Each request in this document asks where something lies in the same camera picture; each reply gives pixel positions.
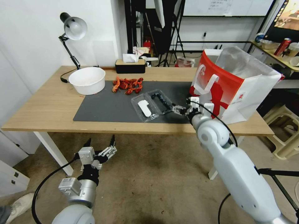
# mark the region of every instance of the whiteboard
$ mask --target whiteboard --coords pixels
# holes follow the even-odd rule
[[[186,0],[184,16],[265,16],[273,0]]]

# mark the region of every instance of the tissue box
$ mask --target tissue box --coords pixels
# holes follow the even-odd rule
[[[118,59],[115,62],[116,73],[145,73],[145,60],[139,59],[138,62],[125,63],[123,60]]]

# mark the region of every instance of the shoe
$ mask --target shoe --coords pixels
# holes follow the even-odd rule
[[[26,194],[20,197],[11,205],[12,212],[6,220],[5,224],[11,223],[16,217],[20,216],[31,208],[33,195],[34,193]]]

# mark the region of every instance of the bag handle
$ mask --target bag handle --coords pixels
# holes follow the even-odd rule
[[[193,87],[194,87],[194,88],[195,88],[201,95],[209,93],[210,90],[211,90],[211,88],[212,88],[212,86],[213,86],[213,84],[214,84],[214,82],[218,82],[218,80],[219,80],[219,76],[213,74],[213,75],[211,76],[210,80],[208,81],[208,84],[206,85],[205,89],[201,88],[200,85],[198,85],[198,84],[196,83],[196,81],[197,81],[197,77],[198,77],[198,75],[199,75],[200,70],[202,70],[204,67],[205,67],[204,64],[201,64],[201,65],[198,67],[198,70],[196,71],[196,75],[195,75],[195,79],[194,79],[195,82],[194,82],[194,85],[193,85]]]

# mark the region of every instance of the table leg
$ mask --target table leg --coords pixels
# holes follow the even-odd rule
[[[217,176],[218,172],[215,169],[215,167],[213,166],[212,169],[210,170],[208,176],[210,180],[214,180],[214,178]]]
[[[53,142],[53,140],[47,132],[34,132],[34,134],[38,137],[41,143],[46,147],[46,149],[54,157],[54,159],[60,166],[63,166],[68,163],[66,158],[63,156],[63,154],[61,153],[61,151]],[[63,168],[63,170],[66,172],[68,176],[71,176],[74,171],[70,165]]]
[[[244,139],[244,136],[237,136],[237,142],[238,142],[238,145],[240,145],[240,143],[243,141]],[[215,167],[213,166],[212,169],[210,170],[210,172],[208,173],[208,176],[209,176],[209,179],[210,180],[214,180],[215,177],[217,176],[218,172],[217,170],[215,169]]]

